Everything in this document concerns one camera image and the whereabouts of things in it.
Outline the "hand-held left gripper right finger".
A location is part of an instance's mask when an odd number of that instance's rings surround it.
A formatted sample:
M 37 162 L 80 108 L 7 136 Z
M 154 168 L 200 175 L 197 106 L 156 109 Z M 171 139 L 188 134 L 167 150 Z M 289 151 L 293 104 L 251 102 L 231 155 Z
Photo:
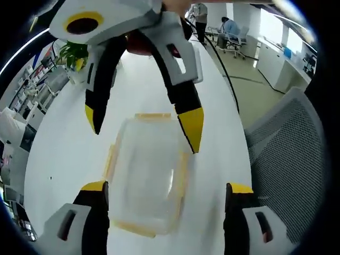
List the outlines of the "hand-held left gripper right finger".
M 225 254 L 290 253 L 286 225 L 244 184 L 226 184 L 224 239 Z

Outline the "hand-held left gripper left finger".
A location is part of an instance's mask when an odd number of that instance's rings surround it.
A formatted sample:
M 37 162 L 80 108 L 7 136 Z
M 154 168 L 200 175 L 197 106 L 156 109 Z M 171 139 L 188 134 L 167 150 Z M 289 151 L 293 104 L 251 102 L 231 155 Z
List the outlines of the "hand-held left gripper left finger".
M 108 182 L 81 188 L 44 224 L 44 254 L 107 254 Z

